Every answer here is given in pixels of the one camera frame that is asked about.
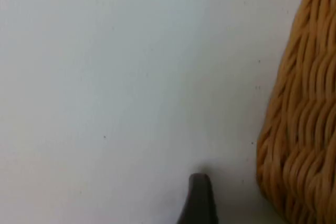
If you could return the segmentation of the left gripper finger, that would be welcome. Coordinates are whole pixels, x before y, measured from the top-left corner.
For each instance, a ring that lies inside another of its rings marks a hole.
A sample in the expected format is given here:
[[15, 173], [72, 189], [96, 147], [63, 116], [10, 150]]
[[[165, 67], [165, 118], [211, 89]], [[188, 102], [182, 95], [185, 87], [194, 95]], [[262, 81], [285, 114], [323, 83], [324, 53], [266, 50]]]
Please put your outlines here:
[[188, 194], [177, 223], [218, 224], [212, 183], [205, 173], [193, 173]]

